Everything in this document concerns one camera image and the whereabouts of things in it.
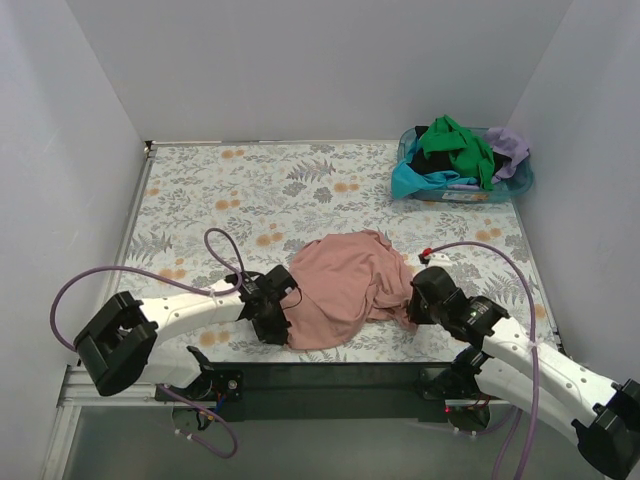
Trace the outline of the pink printed t shirt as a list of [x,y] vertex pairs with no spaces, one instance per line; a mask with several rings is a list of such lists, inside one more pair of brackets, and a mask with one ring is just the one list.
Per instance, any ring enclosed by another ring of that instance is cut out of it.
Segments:
[[343,345],[368,322],[415,330],[407,313],[413,272],[377,231],[314,240],[296,253],[289,272],[300,289],[281,301],[293,350]]

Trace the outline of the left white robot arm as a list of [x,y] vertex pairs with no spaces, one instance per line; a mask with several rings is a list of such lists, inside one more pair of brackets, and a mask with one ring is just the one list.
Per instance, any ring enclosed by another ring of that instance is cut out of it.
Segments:
[[247,320],[260,341],[282,345],[291,323],[281,301],[298,289],[278,265],[266,274],[229,274],[203,295],[136,299],[128,291],[118,292],[73,345],[102,396],[119,394],[139,381],[185,391],[211,373],[213,365],[198,348],[167,347],[167,342],[214,324]]

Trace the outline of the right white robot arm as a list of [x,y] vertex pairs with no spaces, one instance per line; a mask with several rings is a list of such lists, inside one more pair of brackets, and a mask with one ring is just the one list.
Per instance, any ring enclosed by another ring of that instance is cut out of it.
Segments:
[[629,476],[639,462],[637,381],[616,382],[533,342],[506,309],[466,296],[441,267],[421,271],[411,287],[410,321],[437,324],[467,345],[428,381],[429,394],[507,401],[564,435],[604,476]]

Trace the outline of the floral patterned table mat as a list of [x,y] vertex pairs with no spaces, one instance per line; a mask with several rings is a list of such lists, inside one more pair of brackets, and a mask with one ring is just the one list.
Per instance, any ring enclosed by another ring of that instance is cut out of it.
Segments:
[[130,272],[119,286],[137,298],[198,288],[228,263],[265,272],[312,240],[376,230],[412,268],[428,246],[445,246],[450,274],[555,344],[519,216],[510,203],[394,200],[392,143],[160,146],[153,154],[127,238]]

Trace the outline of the teal t shirt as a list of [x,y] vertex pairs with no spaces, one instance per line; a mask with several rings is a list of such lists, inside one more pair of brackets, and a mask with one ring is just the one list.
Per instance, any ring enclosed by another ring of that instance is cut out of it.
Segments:
[[393,199],[409,197],[416,192],[431,191],[449,185],[463,184],[467,178],[452,170],[421,175],[415,172],[407,162],[398,163],[391,174],[391,195]]

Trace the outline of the black t shirt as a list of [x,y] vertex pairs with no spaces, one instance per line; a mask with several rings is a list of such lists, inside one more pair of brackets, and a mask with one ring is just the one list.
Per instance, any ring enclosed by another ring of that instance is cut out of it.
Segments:
[[435,151],[425,153],[422,148],[414,153],[409,162],[409,167],[419,175],[453,170],[448,152]]

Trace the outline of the teal plastic basket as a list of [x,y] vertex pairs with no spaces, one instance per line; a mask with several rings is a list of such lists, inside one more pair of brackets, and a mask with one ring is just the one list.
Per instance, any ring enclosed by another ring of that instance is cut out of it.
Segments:
[[[469,127],[475,135],[483,136],[488,128]],[[401,163],[408,152],[413,150],[413,144],[417,138],[415,127],[406,130],[400,137],[397,148],[397,163]],[[534,182],[534,173],[531,168],[531,155],[523,159],[515,169],[512,177],[501,180],[493,191],[474,190],[464,185],[454,185],[455,188],[440,188],[432,190],[420,190],[406,198],[421,201],[435,202],[461,202],[471,204],[503,203],[514,197],[526,193]]]

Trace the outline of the green t shirt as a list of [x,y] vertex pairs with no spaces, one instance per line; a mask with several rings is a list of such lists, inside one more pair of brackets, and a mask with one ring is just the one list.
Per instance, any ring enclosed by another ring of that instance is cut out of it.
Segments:
[[446,153],[452,170],[461,177],[473,177],[480,187],[492,191],[495,168],[489,144],[470,129],[460,126],[448,115],[437,117],[418,138],[418,146],[430,159],[434,153]]

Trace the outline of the lavender t shirt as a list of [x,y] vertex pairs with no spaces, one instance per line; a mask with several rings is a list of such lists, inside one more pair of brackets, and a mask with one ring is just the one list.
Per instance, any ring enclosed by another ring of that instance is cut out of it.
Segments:
[[528,143],[506,127],[489,128],[482,138],[494,153],[496,171],[492,178],[493,184],[512,178],[517,167],[530,156]]

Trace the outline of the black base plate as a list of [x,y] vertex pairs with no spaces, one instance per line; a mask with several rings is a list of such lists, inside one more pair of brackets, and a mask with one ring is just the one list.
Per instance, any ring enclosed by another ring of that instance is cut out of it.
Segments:
[[470,406],[488,423],[488,400],[449,362],[218,363],[186,389],[173,392],[199,404],[222,401],[227,421],[417,419],[443,422]]

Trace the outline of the aluminium frame rail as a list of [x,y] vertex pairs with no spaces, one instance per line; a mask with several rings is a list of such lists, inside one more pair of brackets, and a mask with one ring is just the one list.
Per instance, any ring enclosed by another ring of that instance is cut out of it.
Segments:
[[[560,363],[543,361],[539,355],[539,387],[566,407],[571,402],[606,403],[607,400],[588,400],[600,388],[596,387],[597,374],[575,364],[571,359],[560,355]],[[240,401],[253,391],[310,392],[312,390],[411,390],[427,399],[471,398],[478,391],[496,396],[515,404],[516,387],[524,388],[524,397],[532,394],[533,367],[525,365],[522,373],[497,358],[489,358],[480,367],[465,367],[460,363],[222,363],[215,367],[214,380],[207,380],[206,386],[213,382],[213,392],[222,394],[227,383],[235,379],[236,390],[242,394],[227,394]],[[89,374],[81,369],[67,372],[58,404],[70,405],[116,405],[127,402],[137,405],[143,401],[170,402],[170,396],[161,393],[155,386],[157,382],[138,381],[123,392],[110,396],[98,393]]]

